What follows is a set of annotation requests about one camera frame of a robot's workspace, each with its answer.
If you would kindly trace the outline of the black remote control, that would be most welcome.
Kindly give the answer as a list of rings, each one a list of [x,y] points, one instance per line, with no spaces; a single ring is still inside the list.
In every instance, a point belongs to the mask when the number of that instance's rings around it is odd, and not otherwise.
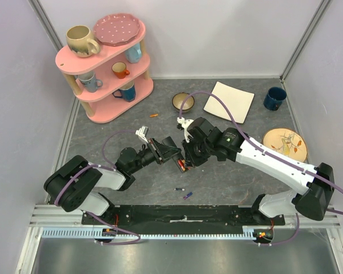
[[[173,160],[182,173],[185,173],[189,170],[185,164],[185,159],[182,155],[182,149],[177,147],[174,140],[170,136],[162,140],[162,152],[165,160]]]

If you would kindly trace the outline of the red orange battery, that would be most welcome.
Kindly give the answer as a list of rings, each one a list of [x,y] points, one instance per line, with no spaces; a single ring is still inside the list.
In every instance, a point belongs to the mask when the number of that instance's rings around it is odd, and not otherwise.
[[[178,165],[180,166],[181,170],[183,170],[183,172],[185,172],[186,171],[186,167],[185,167],[184,161],[181,160],[181,159],[178,159],[177,162],[178,162]]]

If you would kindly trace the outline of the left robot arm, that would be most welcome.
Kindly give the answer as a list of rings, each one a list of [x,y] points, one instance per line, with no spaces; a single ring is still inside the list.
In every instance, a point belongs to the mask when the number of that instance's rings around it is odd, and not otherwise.
[[[53,173],[44,183],[44,190],[54,203],[66,212],[76,209],[91,212],[101,224],[114,218],[113,203],[95,188],[127,190],[135,181],[134,173],[151,163],[164,164],[172,159],[182,171],[183,156],[171,137],[161,143],[150,138],[139,151],[124,148],[114,168],[91,164],[77,155]]]

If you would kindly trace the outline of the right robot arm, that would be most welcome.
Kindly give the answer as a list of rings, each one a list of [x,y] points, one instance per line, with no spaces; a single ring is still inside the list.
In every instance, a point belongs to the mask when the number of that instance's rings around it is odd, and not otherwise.
[[[279,194],[259,195],[250,210],[254,223],[265,224],[270,218],[296,212],[311,220],[324,219],[334,192],[334,173],[330,165],[314,166],[295,161],[236,128],[220,131],[202,117],[178,118],[177,122],[184,132],[182,146],[186,166],[198,167],[215,156],[219,162],[231,160],[256,168],[290,187]]]

